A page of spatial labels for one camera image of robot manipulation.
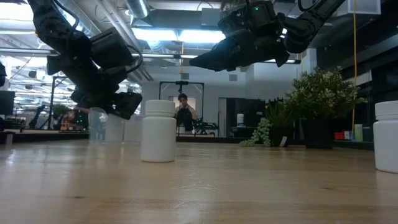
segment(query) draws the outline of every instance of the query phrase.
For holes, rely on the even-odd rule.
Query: ceiling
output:
[[[147,0],[150,13],[145,19],[132,20],[126,6],[125,0],[59,0],[65,7],[78,15],[81,22],[79,29],[82,29],[88,36],[94,36],[113,26],[123,30],[123,26],[132,28],[131,35],[127,34],[126,41],[132,41],[140,46],[144,53],[157,54],[184,54],[200,55],[209,50],[221,39],[223,35],[218,31],[217,23],[221,17],[220,7],[231,8],[239,0],[198,1],[198,0]],[[300,15],[295,0],[273,0],[275,12],[282,12],[290,17]],[[0,3],[0,47],[23,48],[23,49],[50,49],[34,35],[32,23],[32,11],[26,4],[4,4]],[[109,17],[109,12],[116,12],[118,16]],[[68,14],[64,15],[70,23],[74,19]],[[358,24],[362,26],[368,23],[375,15],[359,17]],[[322,47],[330,43],[338,42],[339,38],[350,35],[352,27],[352,16],[348,13],[340,13],[333,16],[329,23],[320,31],[313,41],[312,47]],[[192,30],[204,30],[204,32],[192,32]],[[21,92],[23,101],[37,102],[38,93],[50,93],[52,78],[46,73],[46,59],[37,55],[3,56],[0,58],[6,61],[12,79],[11,89]],[[173,58],[145,58],[145,68],[142,70],[161,72],[162,69],[188,66],[188,60],[181,61]],[[30,78],[29,72],[37,72],[36,78]],[[137,74],[121,83],[121,90],[126,91],[127,87],[134,86],[139,91],[139,85],[145,80],[137,78]],[[56,100],[65,104],[72,104],[68,95],[73,91],[73,83],[65,79],[59,83],[55,92]],[[23,92],[31,92],[33,95],[22,95]],[[44,102],[49,103],[49,97],[43,94],[40,96]]]

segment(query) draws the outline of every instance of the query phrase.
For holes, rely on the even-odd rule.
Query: wooden table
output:
[[[178,144],[175,162],[87,141],[0,151],[0,223],[398,223],[371,151]]]

